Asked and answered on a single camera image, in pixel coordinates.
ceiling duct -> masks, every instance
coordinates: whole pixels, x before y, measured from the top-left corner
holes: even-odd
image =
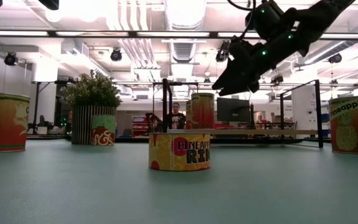
[[[350,32],[358,32],[358,27],[352,29]],[[334,41],[313,52],[312,54],[309,54],[308,60],[305,61],[305,64],[309,65],[317,63],[339,53],[342,50],[352,47],[355,44],[358,44],[358,40]]]
[[[165,22],[168,30],[198,31],[205,18],[206,0],[164,0]],[[178,63],[189,63],[196,53],[196,44],[171,43],[171,55]]]

